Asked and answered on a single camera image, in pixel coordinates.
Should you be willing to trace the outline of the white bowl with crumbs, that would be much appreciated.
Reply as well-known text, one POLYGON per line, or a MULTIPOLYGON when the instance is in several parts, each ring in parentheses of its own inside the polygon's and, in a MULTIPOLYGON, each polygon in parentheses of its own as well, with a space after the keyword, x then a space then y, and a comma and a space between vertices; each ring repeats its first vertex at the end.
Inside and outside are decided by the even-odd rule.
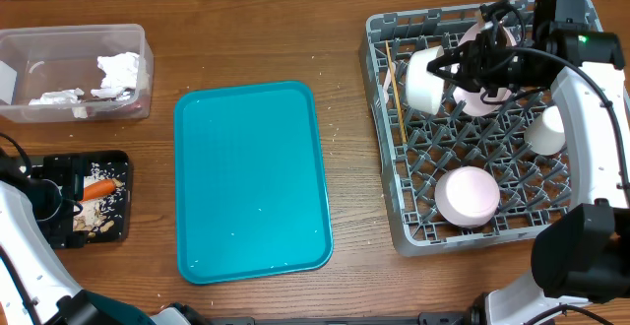
POLYGON ((411 108, 432 115, 438 113, 444 93, 444 80, 430 73, 427 65, 443 54, 443 47, 435 46, 419 50, 409 59, 405 96, 411 108))

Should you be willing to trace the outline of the large pink plate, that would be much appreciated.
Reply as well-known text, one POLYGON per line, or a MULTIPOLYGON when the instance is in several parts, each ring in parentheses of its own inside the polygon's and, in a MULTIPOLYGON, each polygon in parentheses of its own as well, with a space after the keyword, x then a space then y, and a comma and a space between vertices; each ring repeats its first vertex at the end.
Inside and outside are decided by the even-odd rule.
MULTIPOLYGON (((499 26, 500 35, 499 39, 503 40, 508 46, 514 46, 517 41, 514 39, 509 30, 506 30, 502 26, 499 26)), ((462 36, 458 43, 458 46, 472 41, 481 32, 480 23, 477 23, 470 27, 462 36)), ((499 109, 499 104, 484 103, 481 100, 481 95, 485 93, 485 90, 481 90, 479 93, 470 93, 462 88, 456 87, 453 91, 453 98, 456 103, 463 101, 465 103, 463 113, 473 117, 486 116, 493 111, 499 109)), ((511 96, 511 92, 507 88, 499 88, 497 91, 497 97, 486 97, 484 100, 487 102, 501 102, 508 99, 511 96)))

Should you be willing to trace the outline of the orange carrot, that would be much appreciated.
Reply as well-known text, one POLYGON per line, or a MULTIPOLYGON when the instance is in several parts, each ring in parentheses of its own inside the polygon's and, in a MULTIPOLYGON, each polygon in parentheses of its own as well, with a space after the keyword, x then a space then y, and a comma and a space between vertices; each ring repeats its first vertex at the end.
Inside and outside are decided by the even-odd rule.
POLYGON ((118 187, 119 181, 117 179, 97 181, 84 188, 82 202, 108 196, 114 193, 118 187))

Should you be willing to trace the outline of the wooden chopstick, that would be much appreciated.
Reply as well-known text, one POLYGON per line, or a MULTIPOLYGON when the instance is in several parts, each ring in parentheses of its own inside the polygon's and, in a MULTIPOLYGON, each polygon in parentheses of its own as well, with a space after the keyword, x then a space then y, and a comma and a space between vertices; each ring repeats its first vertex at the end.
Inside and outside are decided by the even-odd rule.
POLYGON ((390 72, 390 81, 391 81, 391 86, 393 88, 393 96, 394 96, 395 106, 396 106, 396 110, 397 110, 399 129, 400 129, 400 132, 401 132, 400 133, 401 134, 401 139, 403 141, 403 145, 406 145, 408 143, 408 136, 407 136, 406 126, 404 124, 404 117, 403 117, 403 113, 402 113, 401 100, 400 100, 400 96, 399 96, 398 84, 397 84, 397 79, 396 79, 396 68, 395 68, 395 65, 394 65, 394 61, 392 59, 389 41, 387 41, 387 40, 385 40, 385 48, 386 48, 386 56, 387 56, 388 68, 389 68, 389 72, 390 72))

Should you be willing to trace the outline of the white paper cup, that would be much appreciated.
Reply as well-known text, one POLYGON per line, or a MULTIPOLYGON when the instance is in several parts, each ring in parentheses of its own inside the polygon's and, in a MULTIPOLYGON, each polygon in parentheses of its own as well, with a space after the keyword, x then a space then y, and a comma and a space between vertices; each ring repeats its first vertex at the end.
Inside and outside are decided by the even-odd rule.
POLYGON ((563 149, 566 139, 562 118, 557 106, 546 108, 528 126, 524 134, 524 141, 538 155, 551 156, 563 149))

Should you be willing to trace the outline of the pink bowl with nuts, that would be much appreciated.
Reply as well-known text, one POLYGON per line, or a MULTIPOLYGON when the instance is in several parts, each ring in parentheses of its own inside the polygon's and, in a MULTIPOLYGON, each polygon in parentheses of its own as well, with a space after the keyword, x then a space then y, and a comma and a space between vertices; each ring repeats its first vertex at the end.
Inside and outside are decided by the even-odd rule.
POLYGON ((500 190, 490 173, 478 167, 465 166, 450 170, 439 178, 434 200, 438 212, 450 224, 460 228, 477 228, 494 216, 500 201, 500 190))

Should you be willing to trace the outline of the white napkin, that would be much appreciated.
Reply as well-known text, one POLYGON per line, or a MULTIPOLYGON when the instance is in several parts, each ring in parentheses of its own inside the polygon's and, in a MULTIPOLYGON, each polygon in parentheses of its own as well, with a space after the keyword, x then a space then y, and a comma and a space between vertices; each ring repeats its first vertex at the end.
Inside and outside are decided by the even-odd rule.
POLYGON ((143 104, 138 97, 125 101, 87 102, 91 98, 113 98, 126 89, 134 89, 135 94, 147 87, 149 75, 141 72, 144 59, 139 53, 123 52, 113 56, 99 56, 96 67, 104 77, 97 89, 90 89, 90 96, 76 87, 74 89, 59 89, 44 92, 39 97, 31 98, 28 105, 70 105, 70 111, 75 119, 88 119, 98 115, 116 112, 121 114, 136 114, 143 111, 143 104))

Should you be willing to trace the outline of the white plastic fork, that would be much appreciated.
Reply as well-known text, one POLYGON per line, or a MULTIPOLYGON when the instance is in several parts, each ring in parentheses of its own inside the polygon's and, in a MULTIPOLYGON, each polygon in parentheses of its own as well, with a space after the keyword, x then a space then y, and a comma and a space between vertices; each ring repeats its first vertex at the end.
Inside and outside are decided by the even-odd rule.
POLYGON ((383 89, 383 95, 384 95, 384 102, 385 103, 388 103, 389 100, 390 100, 390 97, 393 95, 393 93, 392 93, 393 77, 396 74, 396 69, 397 69, 397 64, 393 63, 393 69, 389 68, 387 70, 385 79, 383 81, 382 89, 383 89))

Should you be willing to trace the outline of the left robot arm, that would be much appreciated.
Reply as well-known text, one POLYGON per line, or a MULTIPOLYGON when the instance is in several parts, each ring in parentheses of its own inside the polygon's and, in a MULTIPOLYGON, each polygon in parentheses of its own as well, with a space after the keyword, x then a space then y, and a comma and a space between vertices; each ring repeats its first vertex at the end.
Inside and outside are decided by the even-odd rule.
POLYGON ((1 287, 9 319, 28 324, 205 324, 192 308, 173 303, 150 316, 139 308, 83 289, 68 273, 44 238, 35 210, 52 216, 72 208, 58 186, 32 179, 17 163, 1 156, 1 260, 7 276, 1 287))

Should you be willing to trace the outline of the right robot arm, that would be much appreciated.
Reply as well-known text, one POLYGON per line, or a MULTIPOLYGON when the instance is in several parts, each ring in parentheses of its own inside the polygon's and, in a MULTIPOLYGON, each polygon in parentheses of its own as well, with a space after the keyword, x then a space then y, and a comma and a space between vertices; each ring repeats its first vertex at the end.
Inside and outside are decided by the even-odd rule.
POLYGON ((508 0, 483 4, 475 39, 428 71, 471 93, 547 88, 559 109, 570 164, 569 211, 535 238, 531 268, 483 296, 474 324, 539 324, 629 294, 629 128, 621 42, 596 32, 586 0, 535 0, 517 45, 498 40, 508 0))

